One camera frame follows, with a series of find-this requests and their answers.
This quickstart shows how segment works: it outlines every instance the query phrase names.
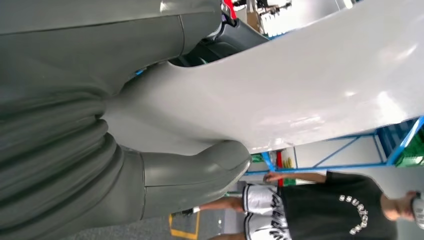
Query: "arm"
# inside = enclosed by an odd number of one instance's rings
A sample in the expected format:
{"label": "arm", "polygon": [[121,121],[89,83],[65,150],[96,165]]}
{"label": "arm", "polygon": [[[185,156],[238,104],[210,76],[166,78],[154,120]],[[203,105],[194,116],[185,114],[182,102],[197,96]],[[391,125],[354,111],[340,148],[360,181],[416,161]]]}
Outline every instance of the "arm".
{"label": "arm", "polygon": [[282,173],[282,172],[269,172],[263,178],[263,181],[270,183],[278,181],[280,179],[299,179],[314,183],[323,184],[327,180],[327,176],[316,172],[305,172],[305,173]]}

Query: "leg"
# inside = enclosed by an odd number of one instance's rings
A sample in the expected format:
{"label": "leg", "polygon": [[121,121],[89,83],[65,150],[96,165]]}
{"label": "leg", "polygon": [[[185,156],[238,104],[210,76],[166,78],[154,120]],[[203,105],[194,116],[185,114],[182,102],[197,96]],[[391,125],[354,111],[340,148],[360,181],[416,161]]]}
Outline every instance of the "leg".
{"label": "leg", "polygon": [[190,216],[203,210],[234,209],[236,212],[244,213],[243,200],[239,197],[225,196],[218,200],[211,201],[198,207],[187,209],[181,212],[173,213],[173,216]]}
{"label": "leg", "polygon": [[234,209],[236,212],[244,213],[243,200],[239,197],[225,196],[216,201],[201,205],[200,210]]}
{"label": "leg", "polygon": [[244,233],[222,234],[212,237],[209,240],[246,240],[246,237]]}

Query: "white shorts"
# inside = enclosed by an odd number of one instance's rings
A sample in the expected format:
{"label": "white shorts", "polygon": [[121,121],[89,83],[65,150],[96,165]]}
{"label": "white shorts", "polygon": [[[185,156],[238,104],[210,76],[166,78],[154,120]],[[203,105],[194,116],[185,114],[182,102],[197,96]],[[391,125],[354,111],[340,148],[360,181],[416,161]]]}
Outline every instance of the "white shorts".
{"label": "white shorts", "polygon": [[272,185],[247,185],[243,190],[247,240],[291,240],[283,200]]}

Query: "blue metal shelving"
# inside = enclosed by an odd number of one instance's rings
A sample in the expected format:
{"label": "blue metal shelving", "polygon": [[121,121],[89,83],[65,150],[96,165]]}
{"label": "blue metal shelving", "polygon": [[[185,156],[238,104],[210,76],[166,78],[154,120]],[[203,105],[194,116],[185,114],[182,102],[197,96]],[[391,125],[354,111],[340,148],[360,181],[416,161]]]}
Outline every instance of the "blue metal shelving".
{"label": "blue metal shelving", "polygon": [[[417,132],[424,125],[424,116],[420,116],[415,119],[407,120],[398,124],[393,124],[389,126],[384,126],[377,128],[373,133],[365,133],[365,134],[352,134],[342,137],[337,137],[332,140],[339,139],[352,139],[344,146],[340,147],[338,150],[328,155],[321,161],[317,162],[312,167],[298,167],[298,160],[296,157],[296,147],[294,150],[294,160],[296,161],[295,168],[277,168],[271,161],[270,154],[268,152],[261,153],[263,160],[268,166],[268,170],[266,171],[248,171],[245,175],[264,175],[269,171],[272,172],[284,172],[284,173],[298,173],[298,172],[311,172],[311,171],[322,171],[322,170],[334,170],[334,169],[352,169],[352,168],[376,168],[376,167],[385,167],[385,166],[393,166],[396,163],[396,160],[401,155],[402,151],[409,145],[412,138],[417,134]],[[380,157],[379,162],[375,163],[361,163],[361,164],[348,164],[348,165],[328,165],[328,166],[320,166],[322,163],[327,161],[329,158],[333,157],[343,149],[347,148],[355,141],[364,137],[372,137],[374,139],[375,146],[378,151],[378,155]],[[383,152],[380,151],[380,148],[377,144],[377,138],[379,139]]]}

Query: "white print on shirt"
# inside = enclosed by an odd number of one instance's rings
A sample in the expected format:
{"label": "white print on shirt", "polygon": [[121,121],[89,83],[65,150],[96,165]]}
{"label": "white print on shirt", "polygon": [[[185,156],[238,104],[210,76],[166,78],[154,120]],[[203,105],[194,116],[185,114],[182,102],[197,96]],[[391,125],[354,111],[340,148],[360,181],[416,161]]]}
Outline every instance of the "white print on shirt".
{"label": "white print on shirt", "polygon": [[363,204],[361,204],[356,198],[352,199],[352,196],[340,195],[338,200],[340,200],[340,202],[351,203],[354,207],[356,207],[358,214],[360,216],[360,219],[362,220],[360,224],[356,225],[354,228],[352,228],[349,231],[351,235],[355,235],[359,233],[362,229],[367,227],[368,211],[365,209],[365,206]]}

